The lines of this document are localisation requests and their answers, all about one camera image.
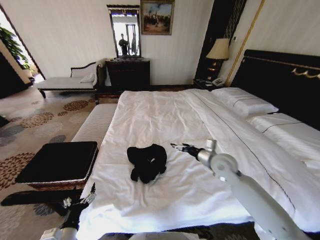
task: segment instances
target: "picture frame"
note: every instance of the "picture frame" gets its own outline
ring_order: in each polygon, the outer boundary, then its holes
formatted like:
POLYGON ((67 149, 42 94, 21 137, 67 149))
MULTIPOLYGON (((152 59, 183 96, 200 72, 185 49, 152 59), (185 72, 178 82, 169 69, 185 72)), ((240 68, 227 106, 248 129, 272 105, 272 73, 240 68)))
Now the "picture frame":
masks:
POLYGON ((140 0, 141 34, 171 35, 174 0, 140 0))

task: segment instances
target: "black cloth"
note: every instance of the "black cloth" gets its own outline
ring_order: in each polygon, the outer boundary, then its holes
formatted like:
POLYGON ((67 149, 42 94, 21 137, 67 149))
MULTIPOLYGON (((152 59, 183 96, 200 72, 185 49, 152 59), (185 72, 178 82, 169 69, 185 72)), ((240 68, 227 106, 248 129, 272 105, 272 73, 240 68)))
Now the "black cloth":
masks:
POLYGON ((131 172, 131 179, 138 181, 138 178, 147 184, 154 180, 160 173, 166 171, 167 153, 166 150, 157 144, 145 148, 131 146, 126 151, 130 163, 134 165, 131 172))
POLYGON ((96 141, 47 143, 17 176, 16 183, 85 179, 98 153, 96 141))

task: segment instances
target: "potted plant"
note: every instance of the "potted plant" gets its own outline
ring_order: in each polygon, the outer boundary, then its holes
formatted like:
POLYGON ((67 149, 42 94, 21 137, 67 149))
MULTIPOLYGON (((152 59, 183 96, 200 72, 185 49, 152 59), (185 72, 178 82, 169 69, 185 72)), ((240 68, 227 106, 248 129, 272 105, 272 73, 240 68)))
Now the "potted plant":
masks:
POLYGON ((23 51, 20 48, 19 43, 14 39, 16 35, 4 27, 0 26, 0 39, 2 40, 5 47, 9 50, 13 58, 19 64, 19 66, 26 73, 28 78, 32 77, 32 72, 30 68, 30 64, 28 63, 28 59, 25 55, 23 55, 23 51))

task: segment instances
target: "white duvet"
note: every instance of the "white duvet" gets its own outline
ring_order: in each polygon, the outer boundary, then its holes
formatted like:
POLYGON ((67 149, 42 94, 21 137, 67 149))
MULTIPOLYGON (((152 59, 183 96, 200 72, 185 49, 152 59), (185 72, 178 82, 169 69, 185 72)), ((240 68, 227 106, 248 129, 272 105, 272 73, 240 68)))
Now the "white duvet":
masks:
POLYGON ((241 172, 271 194, 302 230, 320 230, 320 181, 211 92, 125 91, 82 193, 96 184, 97 196, 81 214, 77 238, 252 221, 227 182, 170 146, 203 147, 208 138, 217 140, 218 152, 234 156, 241 172), (127 148, 153 143, 166 150, 165 173, 149 184, 132 181, 127 148))

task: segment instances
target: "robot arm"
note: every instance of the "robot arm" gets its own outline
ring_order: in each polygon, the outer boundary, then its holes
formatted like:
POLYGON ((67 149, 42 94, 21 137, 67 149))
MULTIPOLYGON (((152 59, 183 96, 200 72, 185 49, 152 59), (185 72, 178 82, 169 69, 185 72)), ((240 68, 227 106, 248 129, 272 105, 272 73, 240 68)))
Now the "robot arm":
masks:
POLYGON ((209 139, 206 149, 183 143, 172 147, 190 153, 203 165, 231 185, 231 190, 254 220, 277 240, 310 240, 289 214, 253 178, 239 171, 238 163, 229 154, 215 152, 216 140, 209 139))

